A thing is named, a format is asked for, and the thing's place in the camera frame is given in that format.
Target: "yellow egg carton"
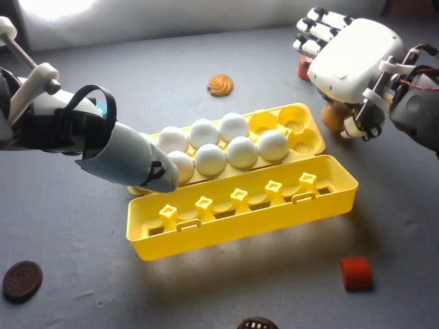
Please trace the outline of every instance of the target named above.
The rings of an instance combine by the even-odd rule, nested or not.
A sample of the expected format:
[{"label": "yellow egg carton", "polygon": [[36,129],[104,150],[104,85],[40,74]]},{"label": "yellow egg carton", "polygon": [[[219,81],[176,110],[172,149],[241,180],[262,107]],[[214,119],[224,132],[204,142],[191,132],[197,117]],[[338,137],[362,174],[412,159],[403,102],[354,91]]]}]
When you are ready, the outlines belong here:
[{"label": "yellow egg carton", "polygon": [[[258,168],[293,162],[297,159],[319,154],[324,150],[322,135],[317,128],[311,111],[303,103],[293,103],[290,105],[279,106],[278,108],[259,110],[243,114],[242,117],[248,122],[250,128],[248,138],[256,146],[259,145],[260,136],[267,130],[278,130],[284,134],[289,145],[287,156],[279,161],[269,161],[259,156],[258,160],[250,168],[246,169],[238,169],[227,163],[226,168],[215,176],[202,175],[195,169],[193,176],[186,182],[180,183],[180,186],[195,184],[206,180],[222,179]],[[216,120],[213,124],[219,128],[221,120]],[[189,136],[191,127],[184,127],[181,128],[181,130]],[[159,135],[160,133],[157,133],[151,135],[151,137],[157,142]],[[226,152],[228,143],[220,138],[217,146]],[[189,144],[186,154],[189,155],[192,160],[194,160],[196,152],[197,149]],[[147,189],[138,186],[130,187],[128,190],[135,195],[150,193]]]},{"label": "yellow egg carton", "polygon": [[[294,117],[288,127],[280,113],[297,107],[304,109],[300,118],[307,122]],[[303,105],[259,113],[279,114],[271,124],[299,135],[295,141],[300,142],[292,146],[307,145],[312,148],[308,155],[323,150],[322,137]],[[259,113],[249,114],[249,119]],[[266,126],[268,120],[257,122],[259,128],[271,128]],[[301,139],[301,134],[315,139]],[[290,160],[180,187],[170,194],[138,197],[128,206],[127,239],[143,260],[154,260],[348,212],[357,187],[354,177],[332,156]]]}]

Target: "brown egg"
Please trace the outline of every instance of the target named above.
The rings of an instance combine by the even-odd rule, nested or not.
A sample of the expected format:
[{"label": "brown egg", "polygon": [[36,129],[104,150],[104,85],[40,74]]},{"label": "brown egg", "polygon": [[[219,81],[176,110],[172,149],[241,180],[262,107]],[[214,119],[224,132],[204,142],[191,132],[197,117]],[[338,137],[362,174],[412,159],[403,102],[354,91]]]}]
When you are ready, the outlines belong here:
[{"label": "brown egg", "polygon": [[350,113],[351,110],[345,104],[329,101],[323,106],[322,121],[333,132],[342,132],[344,117]]}]

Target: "white wall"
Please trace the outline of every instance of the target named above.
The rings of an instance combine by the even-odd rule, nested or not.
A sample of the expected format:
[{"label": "white wall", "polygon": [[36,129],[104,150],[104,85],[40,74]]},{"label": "white wall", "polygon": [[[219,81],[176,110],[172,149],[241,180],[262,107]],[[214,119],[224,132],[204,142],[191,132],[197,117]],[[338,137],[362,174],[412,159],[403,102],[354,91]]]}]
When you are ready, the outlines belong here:
[{"label": "white wall", "polygon": [[315,5],[354,17],[385,0],[18,0],[32,50],[293,25]]}]

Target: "table surface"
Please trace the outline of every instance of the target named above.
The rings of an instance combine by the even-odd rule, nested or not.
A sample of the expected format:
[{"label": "table surface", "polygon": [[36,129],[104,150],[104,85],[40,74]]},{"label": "table surface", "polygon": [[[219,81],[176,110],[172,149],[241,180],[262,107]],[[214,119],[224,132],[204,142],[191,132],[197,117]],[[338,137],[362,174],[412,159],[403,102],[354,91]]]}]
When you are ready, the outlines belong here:
[{"label": "table surface", "polygon": [[[383,20],[405,41],[439,45],[438,17]],[[380,138],[341,141],[323,126],[323,99],[298,79],[291,28],[39,53],[65,90],[111,90],[118,118],[140,132],[294,102],[307,104],[335,156],[359,181],[347,215],[154,262],[126,240],[132,196],[41,151],[0,156],[0,274],[20,260],[44,271],[23,305],[0,298],[0,328],[231,329],[260,315],[279,328],[437,328],[439,162],[387,121]],[[421,62],[433,64],[422,56]],[[1,66],[27,69],[10,56]],[[235,90],[214,98],[209,78]],[[339,259],[367,256],[375,290],[347,293]]]}]

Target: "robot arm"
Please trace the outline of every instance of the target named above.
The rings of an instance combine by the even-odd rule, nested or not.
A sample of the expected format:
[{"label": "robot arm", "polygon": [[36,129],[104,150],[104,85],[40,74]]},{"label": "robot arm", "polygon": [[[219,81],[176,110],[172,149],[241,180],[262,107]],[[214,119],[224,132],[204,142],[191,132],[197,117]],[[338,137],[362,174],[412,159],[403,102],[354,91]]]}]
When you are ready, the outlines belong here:
[{"label": "robot arm", "polygon": [[[60,90],[51,65],[37,65],[13,41],[16,30],[0,17],[0,40],[31,68],[27,79],[0,68],[0,149],[41,149],[76,160],[83,170],[110,182],[172,192],[178,170],[166,154],[138,132],[117,122],[116,101],[105,88],[88,85],[76,94]],[[87,98],[103,92],[106,116]]]},{"label": "robot arm", "polygon": [[314,58],[308,76],[327,101],[351,109],[344,138],[365,141],[381,134],[385,114],[417,143],[439,152],[438,69],[415,66],[420,52],[439,58],[421,44],[406,52],[386,26],[315,7],[297,23],[294,48]]}]

